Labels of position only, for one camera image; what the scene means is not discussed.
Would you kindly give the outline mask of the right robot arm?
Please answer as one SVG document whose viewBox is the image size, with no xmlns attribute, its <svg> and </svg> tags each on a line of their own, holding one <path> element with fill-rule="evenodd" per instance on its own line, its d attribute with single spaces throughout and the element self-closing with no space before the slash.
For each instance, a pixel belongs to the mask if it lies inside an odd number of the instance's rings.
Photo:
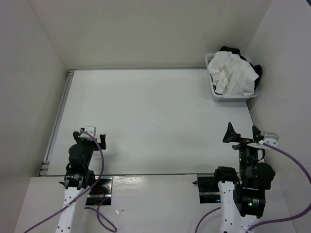
<svg viewBox="0 0 311 233">
<path fill-rule="evenodd" d="M 252 138 L 243 138 L 229 123 L 223 137 L 223 142 L 233 142 L 232 148 L 239 153 L 239 171 L 220 166 L 214 172 L 213 186 L 221 196 L 222 233 L 251 232 L 250 227 L 263 216 L 265 191 L 275 177 L 273 168 L 259 158 L 259 151 L 265 154 L 268 148 L 264 143 L 277 146 L 278 135 L 262 132 L 256 126 L 252 132 Z"/>
</svg>

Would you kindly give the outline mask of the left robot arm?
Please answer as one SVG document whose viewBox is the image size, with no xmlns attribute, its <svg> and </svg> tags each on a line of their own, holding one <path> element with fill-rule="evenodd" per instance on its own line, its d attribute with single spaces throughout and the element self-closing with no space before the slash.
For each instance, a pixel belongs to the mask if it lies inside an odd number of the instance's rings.
<svg viewBox="0 0 311 233">
<path fill-rule="evenodd" d="M 99 178 L 89 169 L 92 155 L 98 151 L 103 155 L 106 149 L 105 135 L 97 142 L 96 128 L 86 126 L 73 133 L 76 144 L 69 148 L 69 163 L 64 178 L 64 203 L 56 227 L 57 233 L 80 233 L 82 217 L 89 194 L 96 190 Z"/>
</svg>

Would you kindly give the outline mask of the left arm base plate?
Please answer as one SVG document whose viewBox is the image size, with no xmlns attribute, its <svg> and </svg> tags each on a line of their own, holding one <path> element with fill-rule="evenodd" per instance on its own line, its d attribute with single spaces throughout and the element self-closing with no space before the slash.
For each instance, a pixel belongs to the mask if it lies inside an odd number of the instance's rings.
<svg viewBox="0 0 311 233">
<path fill-rule="evenodd" d="M 112 201 L 112 187 L 113 177 L 102 177 L 88 194 L 86 206 L 110 206 Z"/>
</svg>

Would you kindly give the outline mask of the white pleated skirt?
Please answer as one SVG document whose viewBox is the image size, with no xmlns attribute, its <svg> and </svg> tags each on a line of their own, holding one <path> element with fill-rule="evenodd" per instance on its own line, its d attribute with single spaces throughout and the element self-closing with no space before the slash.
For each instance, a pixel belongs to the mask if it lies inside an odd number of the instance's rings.
<svg viewBox="0 0 311 233">
<path fill-rule="evenodd" d="M 255 93 L 255 81 L 259 75 L 251 64 L 238 54 L 219 51 L 209 61 L 207 69 L 212 78 L 215 93 L 225 96 L 251 96 Z"/>
</svg>

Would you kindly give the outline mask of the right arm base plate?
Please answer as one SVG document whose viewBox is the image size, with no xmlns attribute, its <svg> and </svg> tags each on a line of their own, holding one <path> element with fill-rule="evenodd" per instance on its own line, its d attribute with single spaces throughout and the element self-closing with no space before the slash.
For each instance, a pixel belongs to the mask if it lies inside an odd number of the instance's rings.
<svg viewBox="0 0 311 233">
<path fill-rule="evenodd" d="M 213 174 L 198 174 L 192 184 L 198 188 L 200 204 L 221 202 L 219 188 Z"/>
</svg>

